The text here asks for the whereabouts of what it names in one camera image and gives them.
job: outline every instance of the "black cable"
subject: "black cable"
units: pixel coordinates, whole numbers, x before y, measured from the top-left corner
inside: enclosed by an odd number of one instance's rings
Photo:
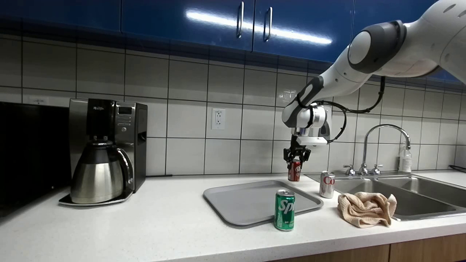
[[[337,107],[338,109],[340,109],[342,111],[343,116],[344,116],[343,126],[340,128],[340,132],[333,139],[330,139],[329,141],[327,141],[327,144],[330,144],[333,141],[337,140],[343,134],[343,132],[345,131],[345,128],[346,128],[346,112],[356,113],[356,114],[369,113],[372,109],[374,109],[380,103],[380,101],[382,101],[382,97],[384,95],[384,92],[385,92],[385,77],[382,76],[380,78],[380,90],[379,90],[379,93],[378,93],[377,101],[375,102],[375,104],[373,106],[368,107],[366,109],[353,110],[353,109],[349,109],[349,108],[347,108],[347,107],[345,107],[345,106],[343,106],[343,105],[341,105],[339,103],[333,102],[333,101],[325,101],[325,100],[316,101],[317,105],[327,104],[327,105],[332,105],[332,106]]]
[[[448,167],[453,169],[453,170],[466,173],[466,167],[462,167],[462,166],[459,166],[459,165],[449,165]]]

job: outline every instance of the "lower cabinet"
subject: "lower cabinet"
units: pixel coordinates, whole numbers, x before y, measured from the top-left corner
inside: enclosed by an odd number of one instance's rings
[[[275,260],[274,262],[457,262],[466,260],[466,234]]]

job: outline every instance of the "kitchen sink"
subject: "kitchen sink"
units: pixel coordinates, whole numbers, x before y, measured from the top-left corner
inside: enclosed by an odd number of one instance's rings
[[[319,182],[320,175],[307,175]],[[337,175],[340,193],[381,193],[397,198],[394,219],[398,221],[434,218],[466,213],[466,189],[416,175],[391,173],[379,176]]]

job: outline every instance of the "carafe handle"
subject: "carafe handle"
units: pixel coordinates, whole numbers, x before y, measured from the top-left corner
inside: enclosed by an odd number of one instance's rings
[[[123,163],[124,163],[124,167],[126,168],[126,177],[127,177],[127,182],[128,184],[132,184],[133,181],[134,181],[134,171],[133,171],[133,164],[131,163],[131,159],[130,157],[128,156],[128,154],[126,153],[125,150],[121,149],[121,148],[116,148],[116,151],[118,152],[118,154],[120,155]]]

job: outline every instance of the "silver soda can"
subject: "silver soda can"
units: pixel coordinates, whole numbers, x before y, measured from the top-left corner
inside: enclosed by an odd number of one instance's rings
[[[335,190],[335,175],[322,171],[319,194],[325,198],[332,198]]]

